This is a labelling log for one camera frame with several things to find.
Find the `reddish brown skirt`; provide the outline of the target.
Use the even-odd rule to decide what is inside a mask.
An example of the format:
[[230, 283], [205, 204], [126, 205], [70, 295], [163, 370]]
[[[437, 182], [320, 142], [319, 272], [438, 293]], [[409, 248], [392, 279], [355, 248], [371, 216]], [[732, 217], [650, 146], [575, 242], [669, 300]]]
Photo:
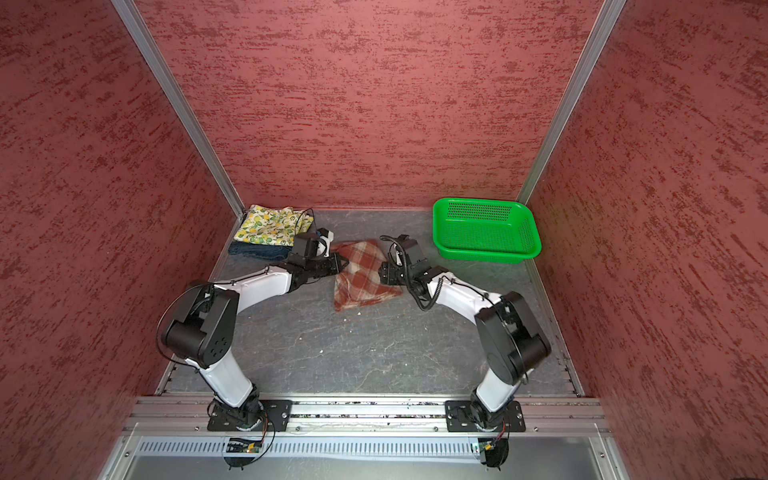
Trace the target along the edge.
[[381, 281], [378, 270], [386, 259], [376, 240], [342, 242], [333, 251], [349, 261], [335, 277], [333, 306], [337, 312], [380, 304], [403, 294], [401, 287]]

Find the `yellow floral skirt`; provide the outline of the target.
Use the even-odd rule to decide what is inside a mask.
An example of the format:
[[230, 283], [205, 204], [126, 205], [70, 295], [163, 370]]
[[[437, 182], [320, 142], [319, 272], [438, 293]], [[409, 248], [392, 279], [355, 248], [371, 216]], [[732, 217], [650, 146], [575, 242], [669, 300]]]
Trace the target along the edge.
[[294, 237], [308, 232], [314, 220], [311, 209], [271, 209], [252, 205], [233, 240], [251, 245], [291, 247]]

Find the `green plastic basket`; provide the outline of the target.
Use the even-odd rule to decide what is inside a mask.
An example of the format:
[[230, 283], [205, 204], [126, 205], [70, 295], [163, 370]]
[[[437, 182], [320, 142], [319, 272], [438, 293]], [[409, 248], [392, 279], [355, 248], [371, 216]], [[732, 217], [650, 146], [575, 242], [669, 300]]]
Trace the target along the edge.
[[518, 264], [541, 253], [533, 213], [521, 203], [442, 198], [432, 213], [433, 242], [446, 259]]

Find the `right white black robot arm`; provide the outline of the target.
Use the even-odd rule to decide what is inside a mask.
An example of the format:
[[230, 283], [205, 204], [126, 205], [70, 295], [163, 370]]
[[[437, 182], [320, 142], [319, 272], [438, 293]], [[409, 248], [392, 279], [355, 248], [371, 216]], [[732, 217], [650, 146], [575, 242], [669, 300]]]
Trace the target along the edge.
[[469, 418], [481, 430], [499, 429], [517, 390], [552, 352], [523, 296], [482, 291], [424, 262], [389, 260], [378, 274], [386, 285], [405, 287], [422, 310], [443, 306], [476, 327], [488, 370], [472, 393]]

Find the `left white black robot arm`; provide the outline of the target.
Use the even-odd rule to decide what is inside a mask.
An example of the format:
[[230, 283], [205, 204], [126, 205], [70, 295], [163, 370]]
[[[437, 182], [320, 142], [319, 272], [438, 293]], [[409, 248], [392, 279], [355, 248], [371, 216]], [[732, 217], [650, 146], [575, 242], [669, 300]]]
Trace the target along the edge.
[[238, 314], [312, 280], [338, 275], [348, 265], [337, 252], [279, 262], [235, 280], [193, 285], [168, 307], [159, 322], [159, 348], [196, 369], [212, 390], [211, 429], [253, 431], [267, 422], [257, 387], [232, 353]]

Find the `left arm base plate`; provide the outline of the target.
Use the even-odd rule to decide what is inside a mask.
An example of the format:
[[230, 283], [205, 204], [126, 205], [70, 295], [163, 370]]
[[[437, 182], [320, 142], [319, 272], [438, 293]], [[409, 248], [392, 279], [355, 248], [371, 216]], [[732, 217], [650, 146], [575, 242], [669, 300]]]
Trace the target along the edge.
[[255, 432], [271, 429], [284, 432], [290, 418], [291, 400], [251, 400], [232, 407], [214, 398], [208, 405], [210, 432]]

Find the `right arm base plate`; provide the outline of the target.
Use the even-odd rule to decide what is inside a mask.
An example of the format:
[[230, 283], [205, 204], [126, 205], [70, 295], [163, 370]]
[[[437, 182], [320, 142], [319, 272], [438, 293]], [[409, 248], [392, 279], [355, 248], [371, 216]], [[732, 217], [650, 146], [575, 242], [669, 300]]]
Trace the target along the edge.
[[509, 401], [496, 412], [486, 410], [479, 400], [451, 400], [444, 404], [447, 430], [452, 433], [521, 433], [526, 431], [519, 402]]

